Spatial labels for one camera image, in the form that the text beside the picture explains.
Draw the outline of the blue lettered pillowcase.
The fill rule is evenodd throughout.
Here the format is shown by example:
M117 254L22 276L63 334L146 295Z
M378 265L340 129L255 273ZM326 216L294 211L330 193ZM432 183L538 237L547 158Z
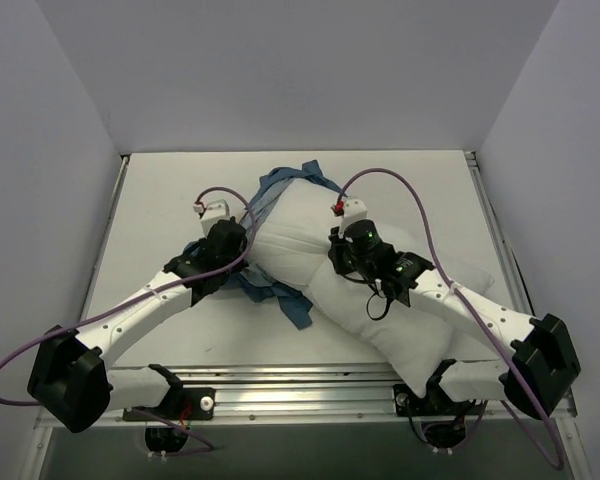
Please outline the blue lettered pillowcase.
M259 178L259 188L249 200L249 206L259 225L266 220L279 197L296 179L305 180L336 194L341 191L338 184L323 174L317 160L305 162L299 169L276 167ZM232 273L223 288L240 289L254 303L276 298L281 312L298 330L306 329L312 324L312 302L299 290L273 279L258 267L248 267L240 273Z

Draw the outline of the white pillow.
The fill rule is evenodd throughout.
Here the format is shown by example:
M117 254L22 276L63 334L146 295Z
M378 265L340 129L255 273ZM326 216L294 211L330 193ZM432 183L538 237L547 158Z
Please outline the white pillow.
M248 255L248 281L297 291L312 310L374 349L418 395L444 360L495 359L478 341L415 308L395 303L384 319L368 317L370 289L338 275L328 257L328 236L337 223L330 210L336 195L299 178L261 185L250 201L258 231Z

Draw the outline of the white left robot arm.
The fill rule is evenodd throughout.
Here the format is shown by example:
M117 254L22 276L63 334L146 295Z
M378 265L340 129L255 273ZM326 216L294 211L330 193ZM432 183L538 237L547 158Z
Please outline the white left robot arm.
M114 365L165 320L215 293L244 268L247 245L245 228L233 218L221 219L106 319L50 330L38 347L28 393L73 433L110 410L137 408L172 420L199 406L160 364L129 370Z

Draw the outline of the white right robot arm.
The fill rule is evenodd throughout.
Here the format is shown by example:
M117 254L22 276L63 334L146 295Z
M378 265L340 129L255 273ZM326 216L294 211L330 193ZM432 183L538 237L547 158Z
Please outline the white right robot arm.
M527 416L550 416L581 372L566 323L499 305L448 277L430 260L384 242L373 221L329 233L335 272L384 299L433 315L494 350L505 364L495 384Z

